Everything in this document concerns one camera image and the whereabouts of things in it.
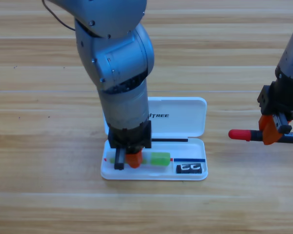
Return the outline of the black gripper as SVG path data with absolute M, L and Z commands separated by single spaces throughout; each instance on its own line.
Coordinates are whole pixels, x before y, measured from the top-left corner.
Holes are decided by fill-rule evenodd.
M 273 115 L 284 114 L 287 121 L 293 120 L 293 78 L 282 72 L 276 72 L 276 81 L 273 84 L 272 96 L 269 85 L 264 85 L 258 98 L 261 117 L 258 125 L 262 130 L 264 145 L 271 145 L 281 139 Z
M 131 168 L 139 168 L 143 162 L 142 149 L 151 148 L 151 121 L 146 120 L 133 129 L 110 127 L 108 141 L 116 150 L 115 170 L 123 170 L 125 163 Z

